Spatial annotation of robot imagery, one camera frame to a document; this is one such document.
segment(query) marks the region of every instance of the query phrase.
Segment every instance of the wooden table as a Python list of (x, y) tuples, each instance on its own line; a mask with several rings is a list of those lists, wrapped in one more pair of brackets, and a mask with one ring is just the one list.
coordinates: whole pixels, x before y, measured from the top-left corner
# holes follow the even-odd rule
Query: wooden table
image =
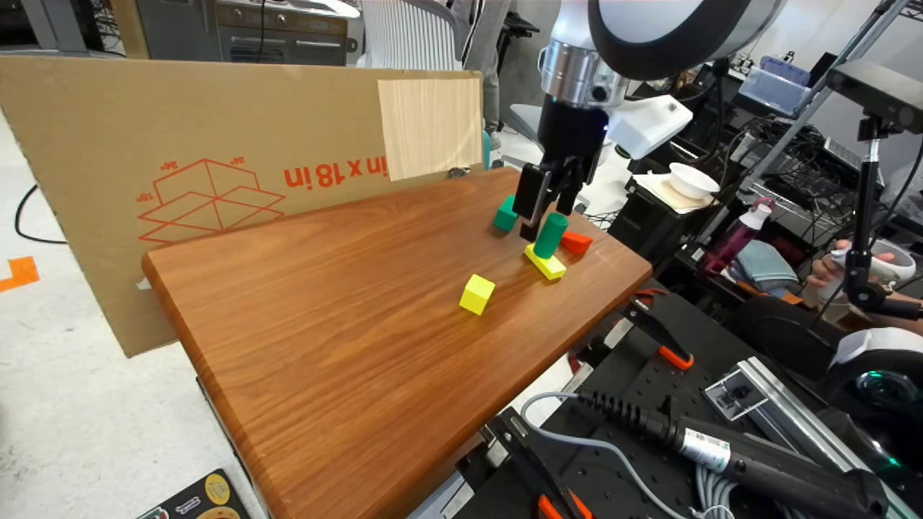
[[(143, 256), (274, 517), (400, 517), (648, 265), (588, 226), (558, 284), (489, 229), (515, 174), (434, 183)], [(457, 308), (495, 284), (483, 318)]]

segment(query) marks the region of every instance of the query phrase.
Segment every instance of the floor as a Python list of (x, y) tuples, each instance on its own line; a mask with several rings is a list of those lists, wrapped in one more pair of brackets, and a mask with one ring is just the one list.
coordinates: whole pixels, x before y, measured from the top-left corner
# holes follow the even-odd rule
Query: floor
[[(503, 132), (495, 157), (535, 162), (539, 151)], [(13, 235), (13, 207), (32, 183), (0, 118), (0, 517), (137, 517), (216, 468), (229, 474), (244, 507), (265, 517), (180, 347), (123, 358), (69, 247)], [(39, 193), (23, 229), (61, 236)], [(7, 288), (12, 260), (35, 263), (38, 284)], [(558, 390), (567, 379), (552, 367), (539, 386)], [(446, 482), (414, 517), (446, 517), (456, 494), (457, 482)]]

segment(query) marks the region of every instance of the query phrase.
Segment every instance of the red block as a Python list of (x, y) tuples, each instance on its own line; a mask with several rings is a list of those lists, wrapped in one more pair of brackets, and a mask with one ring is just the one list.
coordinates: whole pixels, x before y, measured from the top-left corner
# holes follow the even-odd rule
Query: red block
[(558, 247), (570, 256), (583, 256), (588, 245), (594, 245), (594, 239), (573, 232), (564, 232), (564, 236), (558, 239)]

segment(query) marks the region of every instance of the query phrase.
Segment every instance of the toy block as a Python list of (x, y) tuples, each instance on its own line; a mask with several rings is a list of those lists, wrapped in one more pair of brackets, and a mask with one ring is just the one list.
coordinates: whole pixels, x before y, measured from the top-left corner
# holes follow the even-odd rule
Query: toy block
[(564, 236), (564, 232), (567, 232), (567, 216), (547, 214), (547, 220), (544, 220), (544, 226), (539, 232), (535, 247), (532, 247), (535, 256), (550, 260), (557, 245), (558, 245), (558, 239)]
[(558, 247), (570, 256), (583, 256), (588, 245), (594, 245), (594, 239), (573, 232), (564, 232), (564, 236), (558, 239)]
[(515, 229), (518, 214), (514, 210), (515, 197), (508, 197), (495, 214), (492, 214), (492, 229), (508, 235)]
[(495, 285), (488, 276), (469, 273), (457, 305), (466, 308), (469, 315), (483, 315), (492, 288)]
[(557, 284), (567, 273), (567, 268), (557, 260), (557, 256), (539, 256), (535, 245), (525, 245), (525, 256), (529, 260), (529, 265), (535, 265), (542, 271), (544, 281)]

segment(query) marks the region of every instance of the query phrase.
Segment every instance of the yellow block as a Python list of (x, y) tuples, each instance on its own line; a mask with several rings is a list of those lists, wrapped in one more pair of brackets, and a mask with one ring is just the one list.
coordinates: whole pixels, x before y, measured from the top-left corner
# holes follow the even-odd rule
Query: yellow block
[(529, 265), (535, 265), (542, 271), (544, 281), (563, 281), (567, 273), (567, 268), (557, 256), (547, 256), (547, 260), (535, 256), (532, 242), (525, 245), (521, 255), (529, 260)]
[(457, 305), (466, 308), (469, 315), (483, 315), (492, 288), (495, 288), (492, 281), (469, 273)]

